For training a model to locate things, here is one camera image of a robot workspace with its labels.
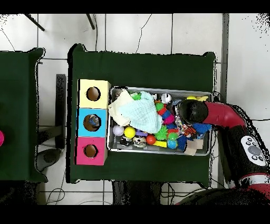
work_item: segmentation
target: table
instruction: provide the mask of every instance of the table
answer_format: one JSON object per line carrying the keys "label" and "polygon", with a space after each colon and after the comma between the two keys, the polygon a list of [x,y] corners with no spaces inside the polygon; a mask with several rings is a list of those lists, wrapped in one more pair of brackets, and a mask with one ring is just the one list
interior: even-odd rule
{"label": "table", "polygon": [[209,155],[159,155],[108,151],[104,166],[74,165],[78,79],[107,80],[112,86],[192,91],[213,90],[215,55],[87,52],[75,44],[68,53],[66,181],[138,180],[209,185]]}

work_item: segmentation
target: red ball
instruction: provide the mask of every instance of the red ball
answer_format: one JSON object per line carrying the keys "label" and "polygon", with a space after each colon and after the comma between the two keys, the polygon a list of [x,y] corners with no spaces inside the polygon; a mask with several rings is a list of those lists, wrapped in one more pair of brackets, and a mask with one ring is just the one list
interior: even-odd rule
{"label": "red ball", "polygon": [[152,145],[156,142],[156,138],[153,135],[148,135],[146,137],[146,142],[147,144]]}

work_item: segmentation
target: box hole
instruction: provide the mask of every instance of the box hole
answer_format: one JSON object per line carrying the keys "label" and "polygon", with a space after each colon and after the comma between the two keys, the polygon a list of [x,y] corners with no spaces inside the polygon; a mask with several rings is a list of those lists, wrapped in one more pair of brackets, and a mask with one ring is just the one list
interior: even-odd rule
{"label": "box hole", "polygon": [[100,90],[97,87],[90,87],[86,92],[86,97],[90,101],[98,101],[100,99]]}
{"label": "box hole", "polygon": [[98,153],[98,149],[95,145],[87,145],[86,147],[84,147],[83,152],[87,157],[94,158]]}
{"label": "box hole", "polygon": [[83,126],[90,132],[96,132],[101,126],[101,119],[96,114],[89,114],[84,118]]}

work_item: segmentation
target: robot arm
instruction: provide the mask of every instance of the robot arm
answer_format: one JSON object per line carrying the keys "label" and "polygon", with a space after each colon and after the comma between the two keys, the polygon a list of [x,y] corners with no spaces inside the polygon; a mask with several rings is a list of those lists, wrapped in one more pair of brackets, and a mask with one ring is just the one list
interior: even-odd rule
{"label": "robot arm", "polygon": [[229,105],[219,102],[184,100],[178,113],[189,124],[221,127],[223,149],[232,176],[231,188],[255,189],[270,199],[270,172],[265,155],[250,136],[243,118]]}

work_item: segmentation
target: dark green tablecloth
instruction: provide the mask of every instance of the dark green tablecloth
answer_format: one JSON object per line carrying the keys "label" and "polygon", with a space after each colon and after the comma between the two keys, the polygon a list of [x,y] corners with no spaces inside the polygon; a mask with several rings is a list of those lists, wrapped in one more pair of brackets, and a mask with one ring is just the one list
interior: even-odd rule
{"label": "dark green tablecloth", "polygon": [[37,94],[35,68],[44,49],[0,52],[0,180],[45,182],[35,169]]}
{"label": "dark green tablecloth", "polygon": [[194,181],[208,186],[209,155],[163,155],[147,153],[108,152],[104,166],[74,165],[74,140],[78,79],[107,80],[113,86],[177,89],[212,92],[215,55],[124,54],[85,52],[74,45],[68,55],[68,139],[67,181],[141,180]]}

